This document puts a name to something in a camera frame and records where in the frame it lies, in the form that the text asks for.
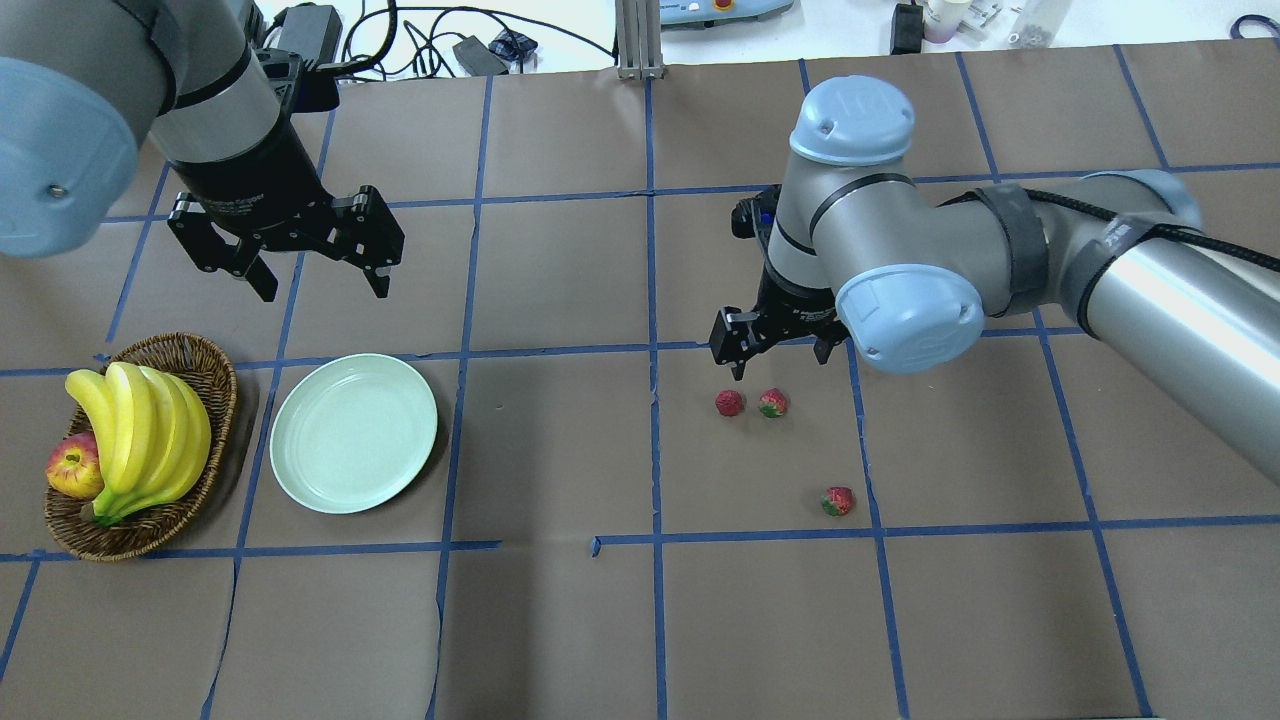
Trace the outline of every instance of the banana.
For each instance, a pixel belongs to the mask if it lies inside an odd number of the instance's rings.
[[[209,413],[182,378],[168,373],[161,373],[161,377],[174,392],[173,425],[182,436],[180,448],[175,441],[173,452],[165,452],[165,457],[161,459],[168,469],[163,474],[148,477],[134,492],[116,498],[105,512],[100,514],[100,523],[115,524],[138,510],[173,502],[187,495],[204,474],[212,439]]]
[[[156,420],[160,423],[146,474],[133,488],[133,495],[152,495],[164,487],[182,460],[182,452],[191,434],[186,400],[168,373],[140,365],[142,377],[151,383],[156,398]]]
[[[106,387],[115,406],[115,478],[104,478],[116,495],[133,491],[146,473],[155,445],[156,406],[147,382],[137,365],[111,363],[106,368]]]
[[[111,461],[115,459],[115,410],[106,389],[106,378],[93,370],[73,370],[63,382],[67,395],[79,402],[93,427],[97,439],[97,459],[102,478],[114,474]]]

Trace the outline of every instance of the wicker basket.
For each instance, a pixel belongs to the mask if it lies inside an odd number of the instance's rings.
[[[172,373],[191,386],[209,411],[212,429],[209,462],[195,487],[180,500],[134,512],[110,528],[81,520],[83,500],[52,487],[45,491],[45,523],[54,538],[81,560],[114,562],[150,552],[178,534],[205,503],[214,482],[236,414],[236,369],[227,354],[200,336],[168,333],[125,347],[111,360],[147,365]],[[77,407],[67,437],[90,429],[84,410]]]

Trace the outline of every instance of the plate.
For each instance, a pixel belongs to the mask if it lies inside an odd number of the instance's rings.
[[[360,512],[417,475],[436,424],[435,396],[417,370],[387,355],[348,355],[284,398],[271,427],[271,469],[305,507]]]

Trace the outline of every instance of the red apple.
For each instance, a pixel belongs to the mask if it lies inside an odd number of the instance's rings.
[[[93,500],[102,492],[102,468],[93,433],[78,433],[58,443],[45,465],[45,477],[58,492]]]

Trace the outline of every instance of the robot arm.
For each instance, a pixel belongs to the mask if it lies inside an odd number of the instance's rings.
[[[197,268],[271,300],[276,281],[259,252],[316,250],[358,266],[385,297],[403,232],[371,186],[329,195],[289,123],[294,109],[337,105],[330,76],[330,92],[297,106],[300,87],[326,70],[255,51],[223,0],[6,0],[0,252],[83,245],[150,132],[191,190],[169,225]]]
[[[851,336],[869,365],[915,373],[968,350],[984,316],[1057,302],[1280,480],[1280,302],[1192,247],[1234,249],[1199,234],[1180,181],[1101,173],[931,208],[902,167],[913,128],[910,102],[882,81],[835,78],[809,94],[781,191],[733,213],[764,272],[750,313],[721,310],[717,363],[741,379],[749,357],[806,334],[826,363]]]

